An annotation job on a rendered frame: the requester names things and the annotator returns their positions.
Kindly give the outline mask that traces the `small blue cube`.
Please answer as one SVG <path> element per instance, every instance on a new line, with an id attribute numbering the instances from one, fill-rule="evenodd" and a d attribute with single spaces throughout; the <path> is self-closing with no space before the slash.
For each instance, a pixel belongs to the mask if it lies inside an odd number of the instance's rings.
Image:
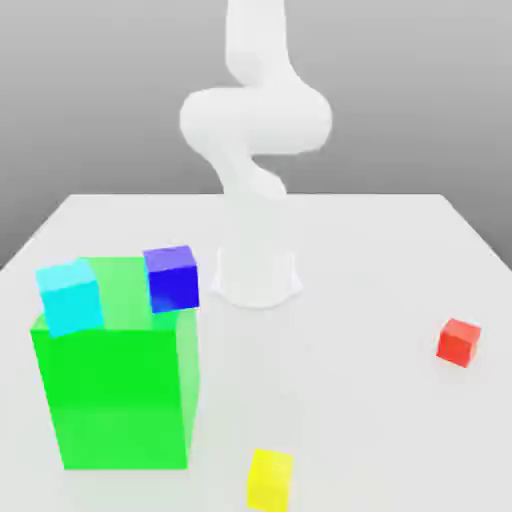
<path id="1" fill-rule="evenodd" d="M 200 305 L 198 266 L 188 245 L 145 250 L 143 257 L 154 314 Z"/>

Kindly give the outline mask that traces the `small cyan cube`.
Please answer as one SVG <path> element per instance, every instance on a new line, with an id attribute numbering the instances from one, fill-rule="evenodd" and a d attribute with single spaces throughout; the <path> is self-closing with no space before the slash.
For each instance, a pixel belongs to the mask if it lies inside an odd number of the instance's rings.
<path id="1" fill-rule="evenodd" d="M 52 338 L 104 326 L 98 281 L 86 259 L 39 269 L 36 281 Z"/>

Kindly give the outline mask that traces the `small red cube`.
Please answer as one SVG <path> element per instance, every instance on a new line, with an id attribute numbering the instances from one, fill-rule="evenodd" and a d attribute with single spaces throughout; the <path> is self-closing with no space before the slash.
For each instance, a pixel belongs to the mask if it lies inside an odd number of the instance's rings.
<path id="1" fill-rule="evenodd" d="M 476 353 L 480 335 L 479 326 L 452 318 L 441 330 L 436 356 L 467 368 Z"/>

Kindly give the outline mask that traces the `small yellow cube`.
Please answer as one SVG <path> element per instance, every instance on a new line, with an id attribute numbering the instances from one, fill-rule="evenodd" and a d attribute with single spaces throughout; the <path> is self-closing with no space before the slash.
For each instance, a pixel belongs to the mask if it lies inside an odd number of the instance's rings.
<path id="1" fill-rule="evenodd" d="M 247 505 L 262 512 L 287 512 L 293 456 L 256 449 L 247 480 Z"/>

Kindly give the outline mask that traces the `large green box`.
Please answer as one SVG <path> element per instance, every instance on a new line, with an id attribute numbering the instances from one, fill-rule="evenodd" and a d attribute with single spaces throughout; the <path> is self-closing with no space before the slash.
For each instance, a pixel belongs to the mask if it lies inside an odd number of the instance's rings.
<path id="1" fill-rule="evenodd" d="M 155 314 L 141 257 L 93 257 L 102 326 L 30 334 L 67 469 L 189 465 L 200 390 L 196 311 Z"/>

